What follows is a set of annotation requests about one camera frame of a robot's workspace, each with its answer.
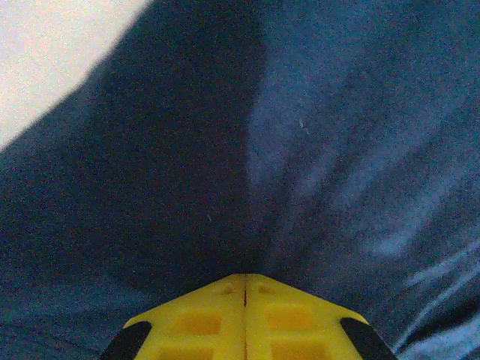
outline blue fabric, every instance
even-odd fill
[[[0,155],[2,359],[236,272],[480,359],[477,1],[154,1]]]

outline cloth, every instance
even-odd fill
[[[0,157],[2,359],[232,273],[480,359],[477,1],[154,1]]]

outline yellow plastic object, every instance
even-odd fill
[[[359,314],[258,274],[234,274],[125,324],[151,331],[136,360],[362,360],[340,325]]]

